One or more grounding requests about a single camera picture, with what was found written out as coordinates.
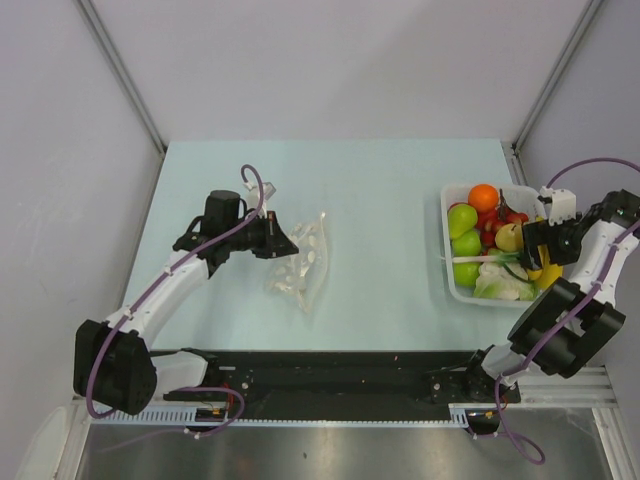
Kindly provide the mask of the yellow banana bunch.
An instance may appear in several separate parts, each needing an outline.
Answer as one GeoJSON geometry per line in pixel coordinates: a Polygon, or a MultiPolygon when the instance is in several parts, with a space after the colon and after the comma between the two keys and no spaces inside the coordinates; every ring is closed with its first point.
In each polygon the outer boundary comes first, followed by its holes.
{"type": "Polygon", "coordinates": [[[539,247],[542,268],[540,270],[526,269],[528,279],[531,280],[536,288],[544,291],[549,288],[564,273],[564,267],[550,262],[549,253],[546,246],[539,247]]]}

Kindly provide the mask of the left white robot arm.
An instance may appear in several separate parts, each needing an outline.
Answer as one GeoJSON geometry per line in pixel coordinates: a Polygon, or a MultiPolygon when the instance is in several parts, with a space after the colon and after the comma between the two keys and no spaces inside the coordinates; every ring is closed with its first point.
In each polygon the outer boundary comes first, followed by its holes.
{"type": "Polygon", "coordinates": [[[155,356],[150,348],[178,307],[235,252],[258,259],[298,253],[266,202],[271,183],[251,186],[248,195],[214,190],[203,214],[195,217],[174,243],[162,271],[137,300],[102,322],[86,320],[75,336],[73,390],[88,403],[98,402],[135,415],[154,398],[188,389],[197,398],[214,397],[220,374],[212,358],[184,348],[155,356]]]}

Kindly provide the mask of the green pear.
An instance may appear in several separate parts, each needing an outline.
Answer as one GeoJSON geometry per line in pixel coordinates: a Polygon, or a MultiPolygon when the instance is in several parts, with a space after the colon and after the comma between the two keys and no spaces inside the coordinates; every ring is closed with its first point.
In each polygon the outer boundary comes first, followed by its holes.
{"type": "Polygon", "coordinates": [[[474,207],[466,203],[458,203],[448,210],[447,221],[449,238],[455,240],[475,228],[478,213],[474,207]]]}

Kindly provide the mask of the orange fruit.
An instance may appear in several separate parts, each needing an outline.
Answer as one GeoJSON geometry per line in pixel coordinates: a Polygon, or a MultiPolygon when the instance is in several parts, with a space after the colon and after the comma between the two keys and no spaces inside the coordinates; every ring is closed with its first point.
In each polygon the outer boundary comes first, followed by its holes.
{"type": "Polygon", "coordinates": [[[477,184],[470,189],[467,200],[478,213],[486,213],[499,205],[500,194],[492,185],[477,184]]]}

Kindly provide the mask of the red strawberry bunch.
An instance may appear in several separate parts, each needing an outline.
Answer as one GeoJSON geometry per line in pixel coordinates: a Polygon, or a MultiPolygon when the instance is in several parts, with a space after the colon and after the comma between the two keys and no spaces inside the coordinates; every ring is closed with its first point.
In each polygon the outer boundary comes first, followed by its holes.
{"type": "Polygon", "coordinates": [[[475,228],[479,232],[480,241],[484,248],[495,247],[495,237],[498,231],[507,224],[522,225],[529,221],[529,216],[512,209],[507,203],[503,190],[499,190],[499,202],[493,210],[478,215],[475,228]]]}

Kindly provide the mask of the clear zip top bag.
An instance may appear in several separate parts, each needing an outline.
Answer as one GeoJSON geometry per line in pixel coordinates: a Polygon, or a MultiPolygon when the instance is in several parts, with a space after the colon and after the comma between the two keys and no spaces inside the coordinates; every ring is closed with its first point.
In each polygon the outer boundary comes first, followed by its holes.
{"type": "Polygon", "coordinates": [[[266,278],[266,290],[285,295],[305,314],[313,310],[329,270],[326,212],[308,223],[298,223],[288,238],[298,247],[295,255],[277,259],[266,278]]]}

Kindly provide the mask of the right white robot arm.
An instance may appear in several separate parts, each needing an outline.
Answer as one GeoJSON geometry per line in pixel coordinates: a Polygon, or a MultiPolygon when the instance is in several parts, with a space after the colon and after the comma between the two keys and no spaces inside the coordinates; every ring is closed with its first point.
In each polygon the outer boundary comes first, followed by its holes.
{"type": "Polygon", "coordinates": [[[627,257],[639,245],[639,198],[612,191],[586,213],[556,215],[524,225],[525,266],[541,266],[540,250],[558,266],[573,265],[521,315],[508,342],[478,354],[461,376],[473,401],[498,400],[528,372],[570,378],[621,329],[615,287],[627,257]]]}

